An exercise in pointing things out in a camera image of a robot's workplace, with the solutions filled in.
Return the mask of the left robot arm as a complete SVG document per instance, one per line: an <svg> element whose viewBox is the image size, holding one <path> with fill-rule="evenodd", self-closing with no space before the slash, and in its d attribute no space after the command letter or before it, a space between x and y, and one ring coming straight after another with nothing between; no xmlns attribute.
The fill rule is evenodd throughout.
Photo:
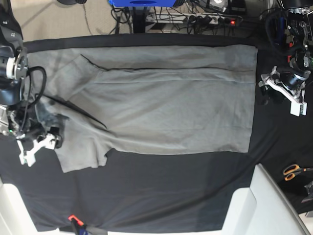
<svg viewBox="0 0 313 235"><path fill-rule="evenodd" d="M287 99L267 84L271 80L302 102L303 92L313 83L313 2L279 0L265 18L265 31L275 54L285 59L260 80L265 101L281 103Z"/></svg>

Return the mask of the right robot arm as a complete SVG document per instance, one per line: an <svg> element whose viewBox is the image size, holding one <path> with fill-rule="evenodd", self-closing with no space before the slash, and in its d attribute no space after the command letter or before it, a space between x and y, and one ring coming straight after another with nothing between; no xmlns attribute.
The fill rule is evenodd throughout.
<svg viewBox="0 0 313 235"><path fill-rule="evenodd" d="M0 133L19 143L33 141L45 148L62 146L58 127L45 127L35 113L44 95L47 74L43 67L29 67L22 30L11 2L0 2Z"/></svg>

